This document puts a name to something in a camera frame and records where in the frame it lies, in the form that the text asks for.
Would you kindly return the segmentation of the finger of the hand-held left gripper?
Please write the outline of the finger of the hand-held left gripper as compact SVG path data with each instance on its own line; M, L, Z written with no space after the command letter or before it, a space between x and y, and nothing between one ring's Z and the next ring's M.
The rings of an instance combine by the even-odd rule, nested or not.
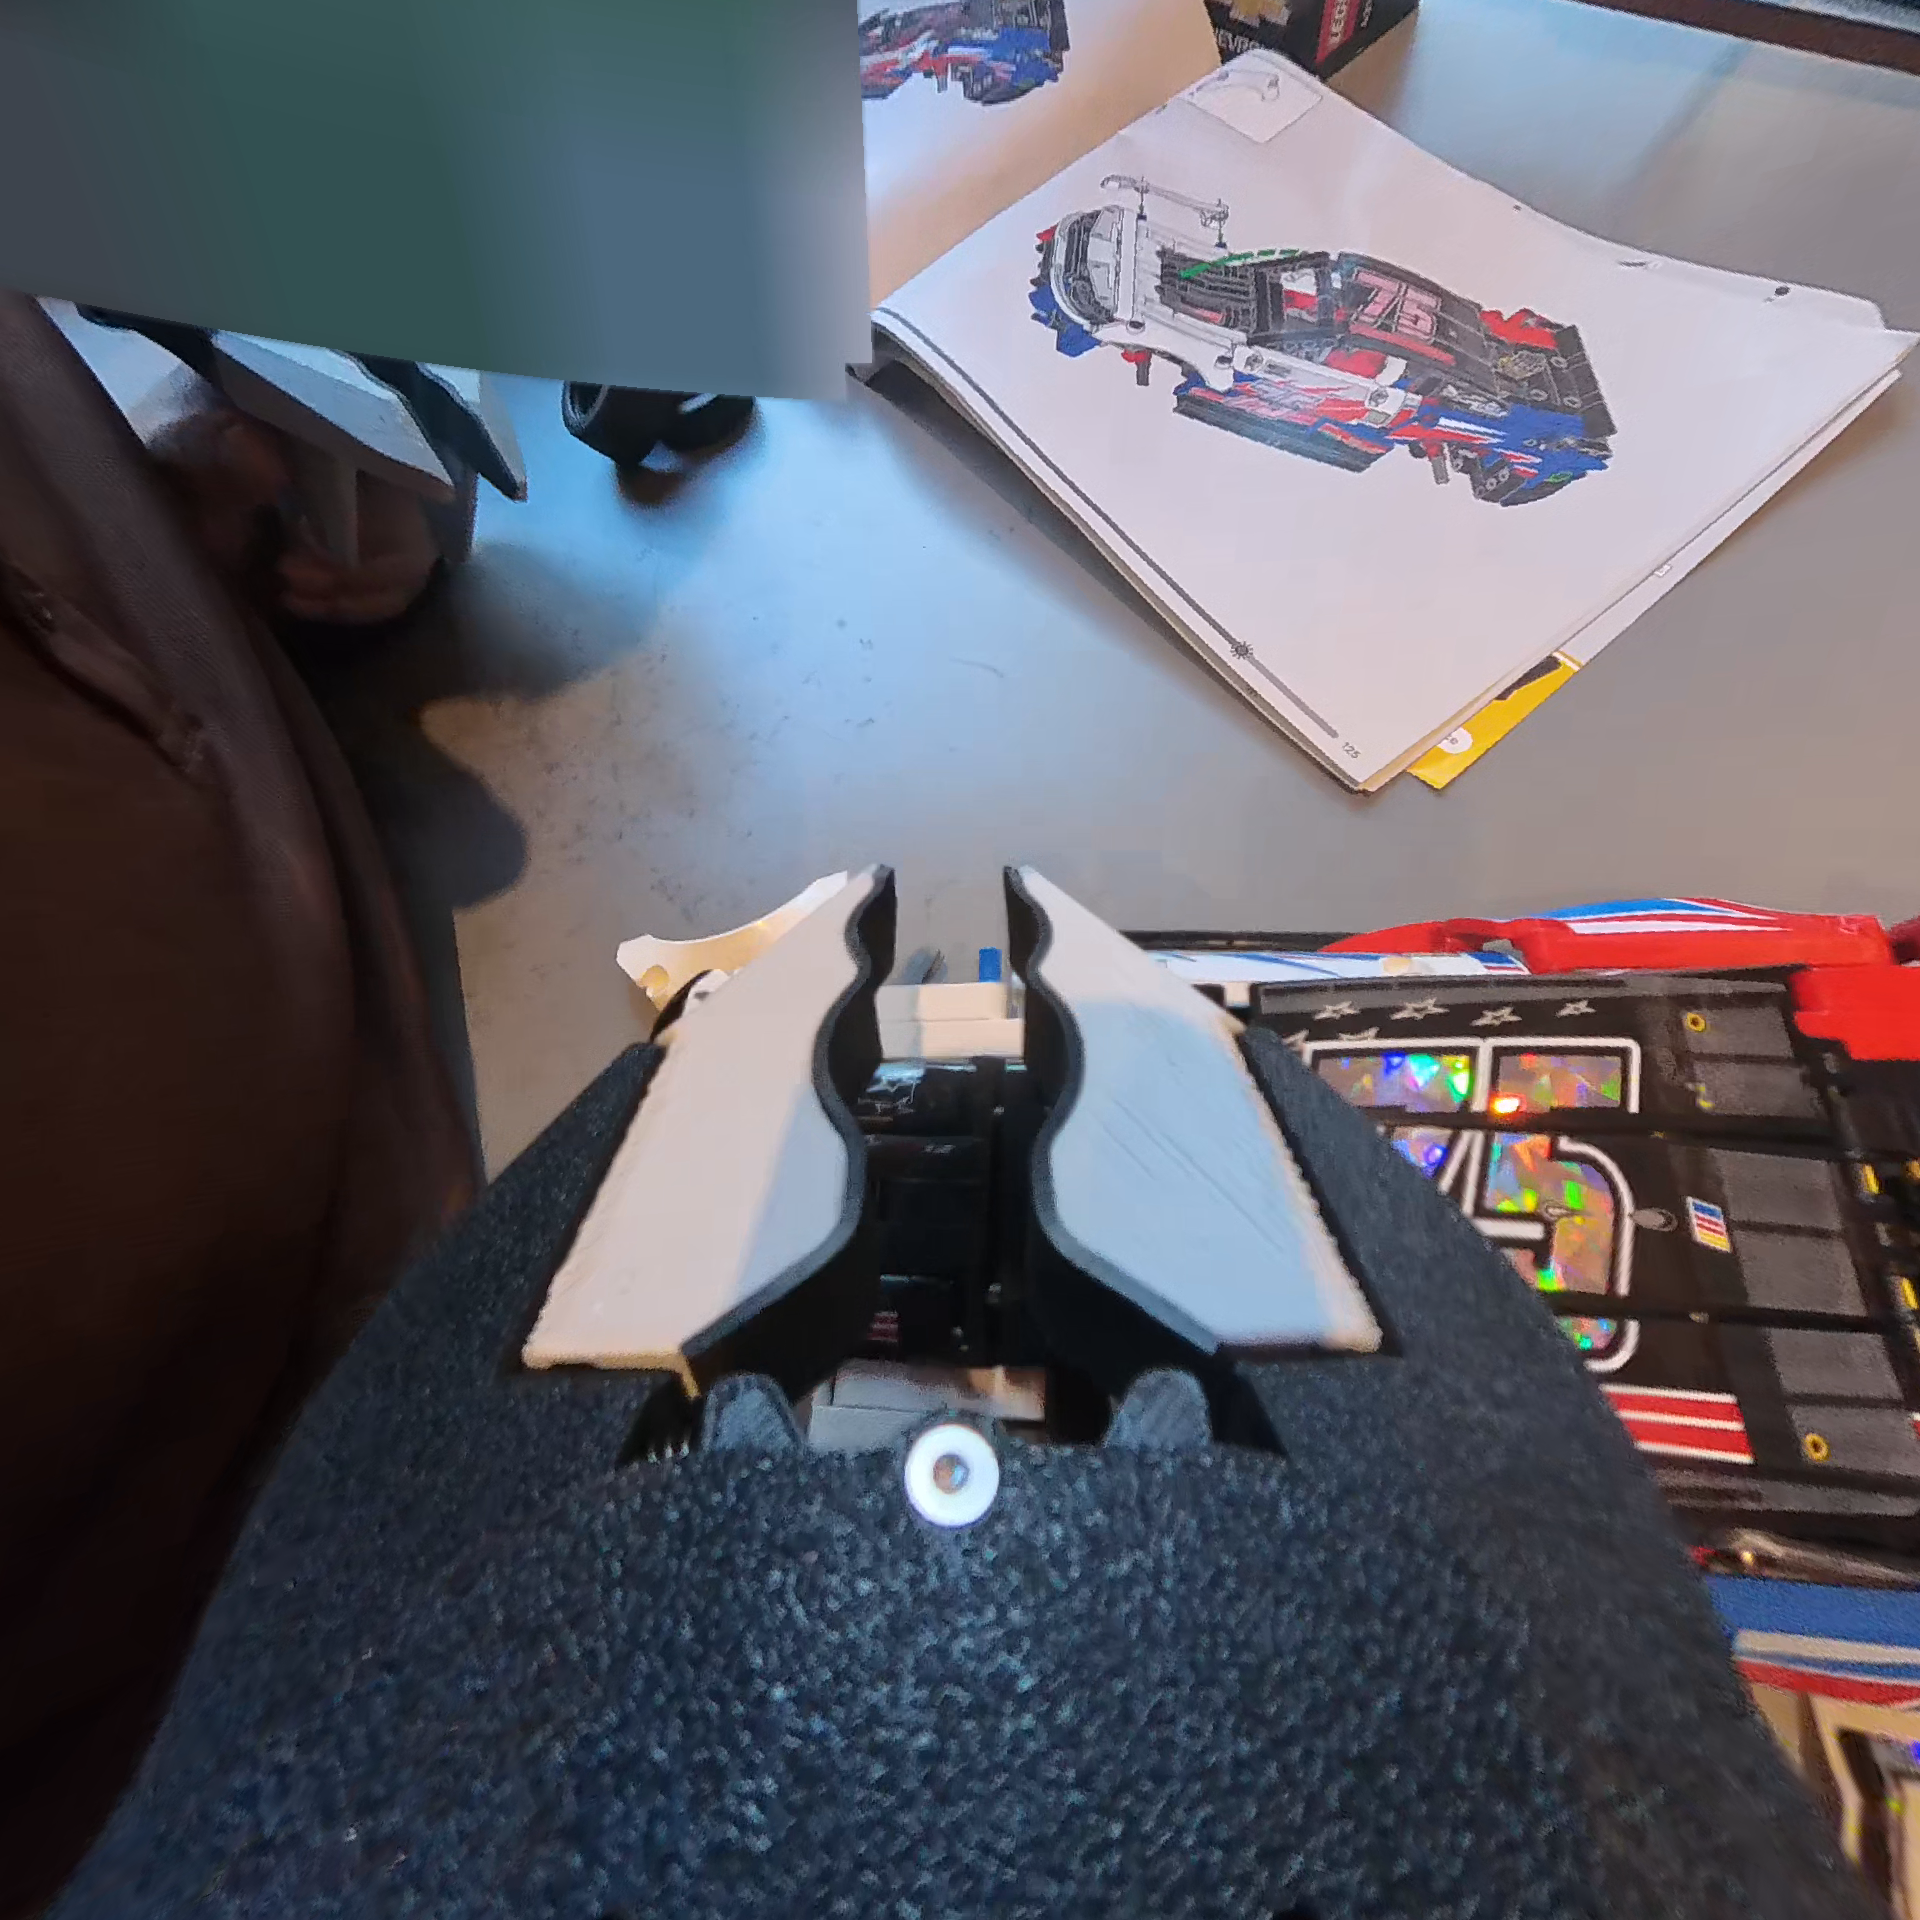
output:
M467 560L480 482L525 498L520 446L489 372L229 331L208 338L208 355L211 382L293 439L295 502L336 564L361 564L367 482L409 495L452 564Z

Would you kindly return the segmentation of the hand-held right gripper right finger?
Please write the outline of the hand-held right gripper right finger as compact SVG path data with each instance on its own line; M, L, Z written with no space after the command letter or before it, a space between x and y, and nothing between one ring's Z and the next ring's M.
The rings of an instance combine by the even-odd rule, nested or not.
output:
M1204 1358L1378 1352L1241 1028L1037 870L1004 895L1051 1252Z

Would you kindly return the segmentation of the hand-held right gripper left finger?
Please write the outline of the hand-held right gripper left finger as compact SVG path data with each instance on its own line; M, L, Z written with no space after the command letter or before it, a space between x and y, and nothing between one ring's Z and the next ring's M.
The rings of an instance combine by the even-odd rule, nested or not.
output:
M759 1372L802 1398L869 1330L869 1151L851 1105L877 1068L897 895L888 867L848 875L739 974L699 980L654 1033L525 1368L667 1372L692 1396Z

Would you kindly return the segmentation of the white curved brick piece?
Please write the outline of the white curved brick piece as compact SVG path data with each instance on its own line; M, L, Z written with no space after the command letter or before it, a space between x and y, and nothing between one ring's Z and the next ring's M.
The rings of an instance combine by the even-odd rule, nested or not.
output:
M617 948L615 962L637 985L638 994L644 997L654 1013L654 1032L660 1032L676 1019L676 1009L699 980L708 979L708 974L715 974L722 980L739 974L807 921L821 905L837 897L848 876L846 870L821 876L780 903L780 907L722 933L699 941L664 941L660 936L626 941Z

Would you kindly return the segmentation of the toy brick race car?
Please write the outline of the toy brick race car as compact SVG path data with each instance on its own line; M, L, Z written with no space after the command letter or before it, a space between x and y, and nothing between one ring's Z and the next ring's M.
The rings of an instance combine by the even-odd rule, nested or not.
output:
M1916 1725L1916 948L1861 918L1652 898L1336 941L1131 936L1265 1032L1536 1293L1715 1586L1762 1695ZM1022 994L888 990L877 1308L802 1431L964 1409L1089 1440L1103 1375L1036 1318L1049 1099Z

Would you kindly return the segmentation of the person's left hand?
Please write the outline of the person's left hand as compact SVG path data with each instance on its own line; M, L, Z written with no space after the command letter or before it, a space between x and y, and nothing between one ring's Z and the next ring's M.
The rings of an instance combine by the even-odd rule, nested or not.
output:
M339 561L297 510L300 439L225 402L147 437L163 492L204 561L260 613L373 625L409 610L439 570L422 502L357 476L357 558Z

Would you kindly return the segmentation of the black toy tyre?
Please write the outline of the black toy tyre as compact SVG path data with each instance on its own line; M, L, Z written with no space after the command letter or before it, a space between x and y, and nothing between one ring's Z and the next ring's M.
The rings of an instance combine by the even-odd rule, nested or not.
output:
M664 449L692 457L719 450L750 427L754 398L682 396L568 382L561 390L566 431L615 468L641 468Z

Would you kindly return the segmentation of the yellow paper leaflet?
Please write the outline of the yellow paper leaflet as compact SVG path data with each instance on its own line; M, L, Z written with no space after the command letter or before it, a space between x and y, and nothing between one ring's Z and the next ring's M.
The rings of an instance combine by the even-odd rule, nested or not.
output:
M1581 664L1568 655L1549 655L1413 760L1407 776L1433 791L1447 787L1514 732L1524 718L1543 708L1578 671Z

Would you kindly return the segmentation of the person's torso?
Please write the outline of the person's torso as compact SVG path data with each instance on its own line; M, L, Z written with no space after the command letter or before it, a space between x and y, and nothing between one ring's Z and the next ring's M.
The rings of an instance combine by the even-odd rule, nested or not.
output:
M473 1194L367 810L214 551L5 293L5 1917L87 1853L300 1406Z

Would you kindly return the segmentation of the open instruction booklet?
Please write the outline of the open instruction booklet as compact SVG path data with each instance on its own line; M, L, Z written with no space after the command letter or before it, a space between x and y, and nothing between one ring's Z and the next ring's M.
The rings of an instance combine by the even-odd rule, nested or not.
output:
M1916 347L1869 303L1568 229L1265 51L873 328L1361 791L1607 645Z

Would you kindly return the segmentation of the black toy box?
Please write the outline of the black toy box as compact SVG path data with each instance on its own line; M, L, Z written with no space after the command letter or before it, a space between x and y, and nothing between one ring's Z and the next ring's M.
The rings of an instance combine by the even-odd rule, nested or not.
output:
M1418 12L1418 3L1204 3L1221 62L1273 51L1330 80Z

